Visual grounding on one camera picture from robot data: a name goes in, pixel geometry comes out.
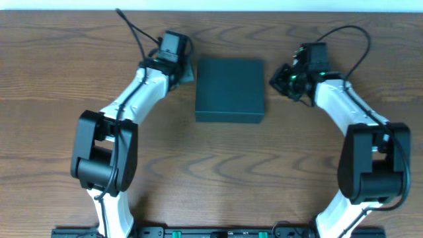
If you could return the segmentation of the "dark green box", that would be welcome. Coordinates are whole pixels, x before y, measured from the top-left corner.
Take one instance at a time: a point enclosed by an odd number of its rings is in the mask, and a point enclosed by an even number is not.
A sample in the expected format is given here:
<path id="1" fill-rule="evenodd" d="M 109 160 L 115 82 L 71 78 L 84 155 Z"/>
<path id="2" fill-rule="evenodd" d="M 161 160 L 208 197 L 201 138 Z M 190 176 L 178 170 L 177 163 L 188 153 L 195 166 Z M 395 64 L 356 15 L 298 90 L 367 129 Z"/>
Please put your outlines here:
<path id="1" fill-rule="evenodd" d="M 261 59 L 199 60 L 197 122 L 259 124 L 264 115 L 264 63 Z"/>

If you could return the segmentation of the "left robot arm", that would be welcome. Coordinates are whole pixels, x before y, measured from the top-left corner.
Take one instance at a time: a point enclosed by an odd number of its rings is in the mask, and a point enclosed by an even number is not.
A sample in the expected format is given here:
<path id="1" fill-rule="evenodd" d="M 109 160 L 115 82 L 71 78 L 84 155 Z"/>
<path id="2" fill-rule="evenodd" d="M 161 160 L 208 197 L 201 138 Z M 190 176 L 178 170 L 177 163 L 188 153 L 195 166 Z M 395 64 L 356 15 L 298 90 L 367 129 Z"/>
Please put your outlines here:
<path id="1" fill-rule="evenodd" d="M 166 31 L 117 99 L 98 112 L 80 115 L 70 173 L 93 199 L 99 225 L 69 231 L 68 236 L 136 236 L 127 190 L 137 168 L 138 129 L 157 102 L 194 80 L 193 50 L 188 36 Z"/>

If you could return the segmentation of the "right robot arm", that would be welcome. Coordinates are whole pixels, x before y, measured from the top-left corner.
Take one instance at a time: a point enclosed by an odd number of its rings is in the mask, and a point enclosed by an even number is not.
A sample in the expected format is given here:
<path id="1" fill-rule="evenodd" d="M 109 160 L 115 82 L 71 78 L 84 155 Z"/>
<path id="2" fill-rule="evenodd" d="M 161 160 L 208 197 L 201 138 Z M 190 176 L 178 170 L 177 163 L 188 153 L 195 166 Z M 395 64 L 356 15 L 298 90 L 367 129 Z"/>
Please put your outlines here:
<path id="1" fill-rule="evenodd" d="M 330 70 L 325 43 L 302 44 L 293 63 L 277 69 L 270 85 L 295 102 L 308 97 L 344 136 L 338 192 L 302 237 L 353 237 L 370 213 L 396 210 L 404 203 L 410 191 L 410 130 L 376 113 L 346 76 Z"/>

